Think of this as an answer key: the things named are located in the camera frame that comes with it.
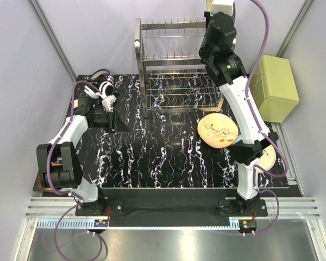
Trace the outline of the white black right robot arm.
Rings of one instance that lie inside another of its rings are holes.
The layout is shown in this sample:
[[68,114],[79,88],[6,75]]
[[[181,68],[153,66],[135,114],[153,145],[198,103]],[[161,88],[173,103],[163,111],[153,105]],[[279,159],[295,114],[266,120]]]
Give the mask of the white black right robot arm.
[[212,1],[204,13],[206,30],[199,49],[201,62],[213,83],[230,105],[241,133],[241,140],[231,145],[230,154],[237,163],[237,195],[229,204],[229,213],[249,215],[260,196],[253,179],[264,149],[278,140],[264,124],[249,91],[247,72],[234,53],[236,42],[234,1]]

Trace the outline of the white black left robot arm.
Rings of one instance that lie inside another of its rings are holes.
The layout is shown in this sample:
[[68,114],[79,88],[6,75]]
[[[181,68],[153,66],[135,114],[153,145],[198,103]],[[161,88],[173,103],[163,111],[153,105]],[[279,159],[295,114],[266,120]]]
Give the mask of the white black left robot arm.
[[129,128],[114,109],[116,96],[80,97],[72,102],[69,117],[59,133],[47,144],[36,148],[38,175],[41,186],[57,195],[69,195],[80,204],[79,210],[101,215],[106,199],[100,188],[84,178],[76,145],[90,128],[108,133],[128,132]]

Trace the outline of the cream and light blue plate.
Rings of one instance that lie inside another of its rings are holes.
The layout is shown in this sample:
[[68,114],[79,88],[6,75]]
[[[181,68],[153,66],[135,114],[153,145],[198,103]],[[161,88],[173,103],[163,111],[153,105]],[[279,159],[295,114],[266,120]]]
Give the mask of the cream and light blue plate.
[[277,156],[275,149],[272,145],[270,145],[263,150],[258,165],[264,170],[269,171],[274,166],[276,158]]

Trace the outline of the dark teal glazed plate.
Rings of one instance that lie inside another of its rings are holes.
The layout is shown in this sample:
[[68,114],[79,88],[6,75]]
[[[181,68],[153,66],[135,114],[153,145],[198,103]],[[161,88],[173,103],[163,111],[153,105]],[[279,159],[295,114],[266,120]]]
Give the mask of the dark teal glazed plate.
[[235,1],[233,1],[232,19],[233,19],[233,24],[234,24],[235,23],[235,19],[236,19],[236,5],[235,5]]

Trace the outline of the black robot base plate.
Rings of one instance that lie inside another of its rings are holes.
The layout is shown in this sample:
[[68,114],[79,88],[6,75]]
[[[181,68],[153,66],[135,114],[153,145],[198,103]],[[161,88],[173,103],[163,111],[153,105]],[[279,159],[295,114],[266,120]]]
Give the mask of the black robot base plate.
[[236,189],[101,189],[100,198],[78,207],[78,216],[105,216],[111,227],[213,227],[229,218],[267,217],[258,196],[244,204]]

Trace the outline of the beige plate with bird drawing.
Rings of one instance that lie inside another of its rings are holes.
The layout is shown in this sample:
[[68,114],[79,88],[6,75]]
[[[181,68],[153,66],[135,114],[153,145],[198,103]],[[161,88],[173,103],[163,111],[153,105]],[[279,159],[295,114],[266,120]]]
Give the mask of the beige plate with bird drawing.
[[200,138],[212,148],[231,146],[239,137],[236,123],[221,113],[211,113],[199,120],[197,131]]

